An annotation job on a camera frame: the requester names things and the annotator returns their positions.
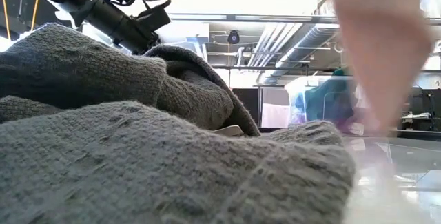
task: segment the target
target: gray knit fabric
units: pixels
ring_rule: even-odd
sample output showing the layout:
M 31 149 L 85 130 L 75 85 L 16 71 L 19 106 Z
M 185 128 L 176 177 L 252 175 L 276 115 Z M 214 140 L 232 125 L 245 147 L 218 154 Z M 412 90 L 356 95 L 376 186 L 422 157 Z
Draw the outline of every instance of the gray knit fabric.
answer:
M 56 114 L 62 111 L 51 105 L 15 96 L 7 96 L 0 99 L 0 110 L 0 123 L 33 116 Z
M 190 51 L 48 25 L 0 53 L 0 98 L 2 223 L 342 221 L 355 169 L 335 127 L 258 136 Z M 258 137 L 207 131 L 228 125 Z
M 0 98 L 9 95 L 63 110 L 137 100 L 207 130 L 238 123 L 259 135 L 240 101 L 193 52 L 158 46 L 146 57 L 128 56 L 57 24 L 0 53 Z
M 310 123 L 226 138 L 135 102 L 0 125 L 2 223 L 341 223 L 354 173 Z

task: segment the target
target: blurry hand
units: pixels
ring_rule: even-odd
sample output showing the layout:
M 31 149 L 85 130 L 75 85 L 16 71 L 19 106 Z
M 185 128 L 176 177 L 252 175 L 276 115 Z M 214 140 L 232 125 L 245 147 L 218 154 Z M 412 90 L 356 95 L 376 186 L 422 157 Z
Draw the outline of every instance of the blurry hand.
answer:
M 334 6 L 348 62 L 371 106 L 371 123 L 385 132 L 431 52 L 420 0 L 334 0 Z

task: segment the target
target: fabric fold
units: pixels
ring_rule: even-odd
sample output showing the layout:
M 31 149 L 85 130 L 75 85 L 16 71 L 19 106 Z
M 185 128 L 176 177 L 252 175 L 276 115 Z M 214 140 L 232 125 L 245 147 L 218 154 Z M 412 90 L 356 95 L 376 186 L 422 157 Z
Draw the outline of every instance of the fabric fold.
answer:
M 60 110 L 139 101 L 208 130 L 239 125 L 247 135 L 259 135 L 240 101 L 194 53 L 159 46 L 146 56 L 128 56 L 47 24 L 0 53 L 0 98 L 17 96 Z
M 54 106 L 16 96 L 7 96 L 0 99 L 0 110 L 0 123 L 62 112 Z
M 11 121 L 0 134 L 5 224 L 337 224 L 355 168 L 329 123 L 227 138 L 137 102 Z

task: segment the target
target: metal pipe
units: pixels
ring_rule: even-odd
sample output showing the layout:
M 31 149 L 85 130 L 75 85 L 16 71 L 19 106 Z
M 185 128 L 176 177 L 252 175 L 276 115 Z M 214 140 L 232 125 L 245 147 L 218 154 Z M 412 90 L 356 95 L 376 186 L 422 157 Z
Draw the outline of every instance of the metal pipe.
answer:
M 21 9 L 23 7 L 23 0 L 20 0 L 20 6 L 19 6 L 19 17 L 21 17 Z
M 282 55 L 280 52 L 243 52 L 244 57 L 250 57 L 251 55 Z M 209 56 L 237 56 L 237 52 L 207 52 Z
M 257 120 L 257 126 L 261 127 L 262 126 L 262 109 L 263 109 L 263 92 L 262 92 L 262 88 L 258 87 L 257 88 L 257 112 L 258 112 L 258 120 Z
M 236 66 L 240 66 L 240 64 L 242 63 L 242 57 L 243 57 L 243 50 L 245 48 L 244 47 L 239 47 L 239 49 L 237 49 L 237 64 Z
M 286 24 L 284 24 L 284 23 L 278 24 L 278 25 L 276 26 L 276 28 L 274 29 L 274 31 L 273 31 L 272 35 L 270 36 L 268 42 L 266 43 L 265 48 L 263 49 L 263 52 L 268 52 L 268 51 L 269 51 L 269 48 L 273 45 L 273 42 L 279 37 L 280 32 L 282 32 L 282 30 L 283 30 L 283 28 L 284 28 L 285 26 L 286 26 Z M 252 63 L 252 66 L 254 66 L 254 65 L 258 65 L 259 61 L 260 61 L 262 58 L 265 58 L 265 57 L 264 57 L 263 55 L 260 55 L 260 56 L 259 56 L 259 57 L 258 57 L 253 63 Z
M 327 16 L 289 16 L 259 14 L 169 14 L 171 20 L 177 21 L 231 21 L 231 22 L 262 22 L 262 23 L 323 23 L 338 24 L 336 17 Z M 431 26 L 441 26 L 441 18 L 426 18 Z
M 213 65 L 213 69 L 224 70 L 286 70 L 286 71 L 321 71 L 333 72 L 337 68 L 277 68 L 277 67 L 260 67 L 260 66 L 228 66 L 228 65 Z
M 303 49 L 303 50 L 330 50 L 331 48 L 324 48 L 324 47 L 319 47 L 319 48 L 294 47 L 294 49 Z
M 280 34 L 280 36 L 277 38 L 276 42 L 273 44 L 273 46 L 269 49 L 270 52 L 278 52 L 277 47 L 279 46 L 279 44 L 285 39 L 285 37 L 288 35 L 289 31 L 292 29 L 293 24 L 287 24 L 285 26 L 285 28 L 282 31 L 282 34 Z M 264 66 L 265 62 L 268 61 L 269 58 L 272 58 L 274 56 L 268 54 L 267 56 L 264 56 L 262 61 L 260 62 L 260 64 L 258 66 Z
M 288 65 L 288 61 L 302 61 L 308 56 L 310 56 L 312 53 L 314 53 L 315 50 L 301 50 L 301 49 L 295 49 L 298 47 L 302 48 L 321 48 L 323 47 L 326 42 L 328 42 L 338 31 L 338 26 L 320 26 L 320 25 L 301 25 L 302 27 L 299 29 L 299 41 L 295 41 L 295 45 L 287 51 L 285 55 L 280 59 L 280 61 L 276 64 L 276 66 L 280 67 L 288 67 L 294 65 Z M 272 76 L 280 76 L 282 74 L 286 73 L 286 70 L 274 70 L 267 72 L 265 75 L 272 75 Z
M 215 35 L 213 35 L 213 36 L 214 36 L 214 37 L 228 37 L 229 34 L 215 34 Z M 241 38 L 242 38 L 242 37 L 256 38 L 256 37 L 261 37 L 261 35 L 241 35 L 240 37 L 241 37 Z
M 203 57 L 204 54 L 203 54 L 203 52 L 202 52 L 202 50 L 201 50 L 201 47 L 199 47 L 199 43 L 197 43 L 197 42 L 193 42 L 193 46 L 194 46 L 194 50 L 196 51 L 197 55 L 198 55 L 199 57 Z
M 232 86 L 232 71 L 228 70 L 228 87 Z
M 256 48 L 254 48 L 255 52 L 259 51 L 260 47 L 263 44 L 263 40 L 266 39 L 268 34 L 269 34 L 269 25 L 266 25 L 265 29 L 263 30 L 262 36 L 260 36 L 260 38 L 259 38 L 259 42 L 257 43 Z M 254 57 L 255 56 L 252 54 L 251 58 L 248 61 L 248 66 L 251 66 L 251 64 L 253 63 Z
M 288 40 L 290 40 L 293 37 L 293 35 L 298 30 L 298 28 L 295 28 L 295 27 L 298 27 L 298 26 L 299 25 L 296 25 L 296 24 L 287 25 L 287 27 L 285 29 L 287 32 L 285 34 L 282 34 L 280 36 L 280 39 L 275 42 L 275 44 L 271 48 L 271 52 L 278 52 L 286 44 L 286 42 L 288 42 Z M 270 62 L 272 60 L 273 57 L 274 57 L 274 55 L 266 56 L 263 59 L 262 63 L 260 63 L 259 66 L 266 66 L 268 64 L 268 62 Z
M 207 44 L 202 44 L 202 53 L 204 55 L 204 60 L 208 62 Z
M 274 35 L 274 33 L 276 31 L 276 28 L 278 27 L 278 25 L 275 24 L 275 23 L 270 23 L 270 24 L 267 24 L 267 25 L 269 27 L 271 27 L 272 30 L 271 30 L 271 32 L 268 32 L 267 36 L 263 39 L 260 51 L 256 49 L 255 52 L 266 52 L 266 47 L 269 44 L 270 39 Z M 262 57 L 262 55 L 256 55 L 254 57 L 254 60 L 253 60 L 253 62 L 252 62 L 252 64 L 250 66 L 255 66 L 256 65 L 256 61 L 259 61 L 261 57 Z

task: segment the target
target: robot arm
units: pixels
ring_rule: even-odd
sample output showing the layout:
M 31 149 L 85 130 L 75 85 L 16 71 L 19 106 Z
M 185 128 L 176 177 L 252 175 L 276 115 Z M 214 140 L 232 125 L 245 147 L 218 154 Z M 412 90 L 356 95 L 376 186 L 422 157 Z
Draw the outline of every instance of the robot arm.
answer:
M 134 54 L 142 54 L 159 43 L 159 37 L 154 32 L 168 24 L 170 18 L 165 8 L 171 0 L 147 8 L 137 17 L 129 17 L 115 5 L 129 6 L 135 0 L 50 0 L 54 5 L 69 12 L 75 25 L 80 26 L 84 21 L 113 38 L 116 45 L 122 45 Z

